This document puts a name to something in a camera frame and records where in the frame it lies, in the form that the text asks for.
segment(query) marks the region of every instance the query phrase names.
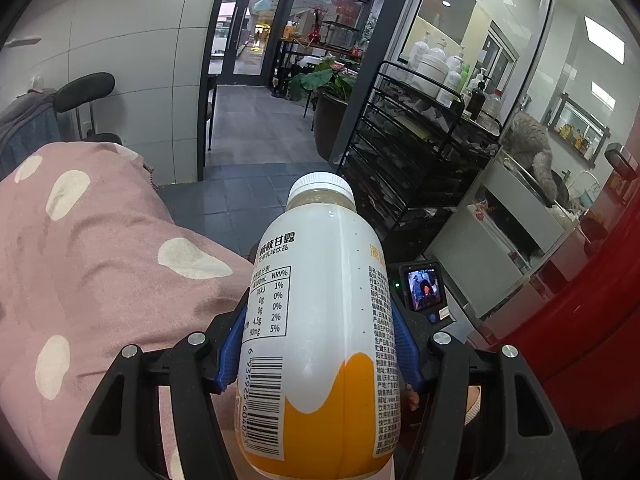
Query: white bottle cap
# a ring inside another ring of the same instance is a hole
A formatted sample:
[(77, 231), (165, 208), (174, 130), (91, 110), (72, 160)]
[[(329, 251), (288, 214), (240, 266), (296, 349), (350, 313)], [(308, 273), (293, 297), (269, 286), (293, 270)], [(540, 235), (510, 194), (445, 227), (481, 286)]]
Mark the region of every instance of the white bottle cap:
[(349, 184), (347, 184), (347, 181), (335, 173), (328, 173), (325, 171), (309, 173), (297, 179), (291, 187), (291, 191), (289, 191), (287, 205), (289, 205), (300, 193), (313, 189), (335, 191), (336, 193), (340, 193), (347, 197), (354, 207), (356, 205), (356, 201), (353, 198), (353, 191), (351, 190), (351, 187), (349, 187)]

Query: gray cat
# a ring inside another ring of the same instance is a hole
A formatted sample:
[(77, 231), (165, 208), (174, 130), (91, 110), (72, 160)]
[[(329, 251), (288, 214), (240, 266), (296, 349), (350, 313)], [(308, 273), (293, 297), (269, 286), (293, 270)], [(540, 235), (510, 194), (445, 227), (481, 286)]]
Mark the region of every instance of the gray cat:
[(532, 173), (546, 198), (554, 202), (558, 196), (558, 186), (551, 172), (554, 157), (546, 128), (529, 114), (518, 112), (502, 140), (502, 146), (517, 163)]

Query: pink blanket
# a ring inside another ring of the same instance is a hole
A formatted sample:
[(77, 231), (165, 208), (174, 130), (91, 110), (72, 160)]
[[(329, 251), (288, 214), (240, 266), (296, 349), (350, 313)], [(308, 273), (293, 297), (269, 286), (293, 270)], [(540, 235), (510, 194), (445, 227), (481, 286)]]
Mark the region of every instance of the pink blanket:
[[(252, 265), (180, 228), (135, 152), (49, 144), (0, 182), (0, 410), (55, 479), (73, 430), (123, 346), (168, 348), (236, 307)], [(235, 387), (214, 396), (242, 480), (263, 478), (234, 436)], [(161, 388), (170, 477), (183, 478)], [(380, 476), (390, 477), (391, 463)]]

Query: nutrition facts table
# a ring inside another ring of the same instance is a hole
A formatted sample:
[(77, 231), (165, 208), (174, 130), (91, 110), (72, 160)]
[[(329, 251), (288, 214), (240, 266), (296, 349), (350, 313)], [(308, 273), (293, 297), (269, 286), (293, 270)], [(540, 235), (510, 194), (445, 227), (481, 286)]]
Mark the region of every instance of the nutrition facts table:
[(391, 315), (389, 289), (386, 277), (379, 270), (369, 267), (373, 329), (376, 344), (376, 399), (378, 405), (378, 431), (374, 456), (393, 451), (400, 435), (398, 410), (398, 365), (394, 326)]
[(291, 267), (260, 269), (249, 294), (242, 342), (287, 335)]

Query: red vase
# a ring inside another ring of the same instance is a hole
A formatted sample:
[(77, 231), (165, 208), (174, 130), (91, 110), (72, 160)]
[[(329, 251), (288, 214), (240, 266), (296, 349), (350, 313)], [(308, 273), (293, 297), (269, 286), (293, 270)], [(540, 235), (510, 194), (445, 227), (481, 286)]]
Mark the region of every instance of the red vase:
[(309, 43), (319, 43), (319, 41), (322, 39), (322, 36), (320, 35), (320, 25), (314, 24), (311, 27), (311, 32), (309, 33), (307, 38), (309, 40)]

